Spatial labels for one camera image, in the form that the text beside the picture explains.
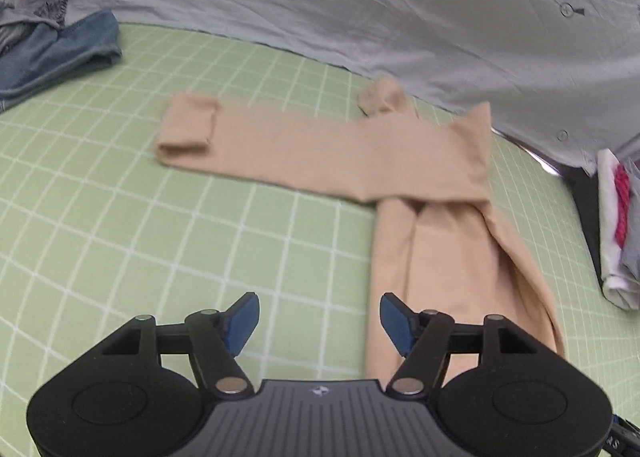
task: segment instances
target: pink fabric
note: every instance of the pink fabric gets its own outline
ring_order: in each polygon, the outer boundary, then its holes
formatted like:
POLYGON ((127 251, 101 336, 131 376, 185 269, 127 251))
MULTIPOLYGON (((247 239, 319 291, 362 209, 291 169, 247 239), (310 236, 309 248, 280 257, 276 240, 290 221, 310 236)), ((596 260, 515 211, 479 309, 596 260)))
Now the pink fabric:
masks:
POLYGON ((618 224, 616 225, 616 242, 623 247, 626 240, 626 216, 629 213, 630 186, 625 167, 618 163, 613 181, 618 193, 618 224))

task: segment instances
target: green grid surface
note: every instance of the green grid surface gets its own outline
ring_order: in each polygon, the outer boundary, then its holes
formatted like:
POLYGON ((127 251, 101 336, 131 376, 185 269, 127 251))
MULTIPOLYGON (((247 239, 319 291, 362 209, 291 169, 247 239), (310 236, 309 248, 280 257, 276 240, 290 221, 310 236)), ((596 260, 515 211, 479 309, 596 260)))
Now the green grid surface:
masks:
MULTIPOLYGON (((153 142, 176 91, 350 120, 369 81, 193 31, 123 25, 120 40, 116 67, 0 116, 4 457, 37 455, 24 412, 38 386, 141 313, 181 322, 255 291, 260 323, 239 357, 255 384, 362 376, 374 209, 167 168, 153 142)), ((453 119, 417 106, 425 119, 453 119)), ((497 136, 493 160, 494 202, 556 294, 570 361, 638 424, 640 316, 601 296, 561 180, 497 136)), ((162 360, 191 376, 185 357, 162 360)))

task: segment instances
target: beige garment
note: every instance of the beige garment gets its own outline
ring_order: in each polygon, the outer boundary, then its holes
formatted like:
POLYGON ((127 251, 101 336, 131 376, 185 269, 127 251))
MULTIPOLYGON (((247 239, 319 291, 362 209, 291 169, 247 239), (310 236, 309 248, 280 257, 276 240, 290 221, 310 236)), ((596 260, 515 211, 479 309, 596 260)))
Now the beige garment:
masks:
MULTIPOLYGON (((380 296, 459 323, 501 313, 564 355, 554 298, 520 236, 491 205, 488 104, 448 126, 417 117, 392 79, 372 83, 356 122, 229 111, 175 95, 158 133, 164 164, 377 202, 366 373, 383 383, 401 358, 380 326, 380 296)), ((450 379, 478 357, 452 359, 450 379)))

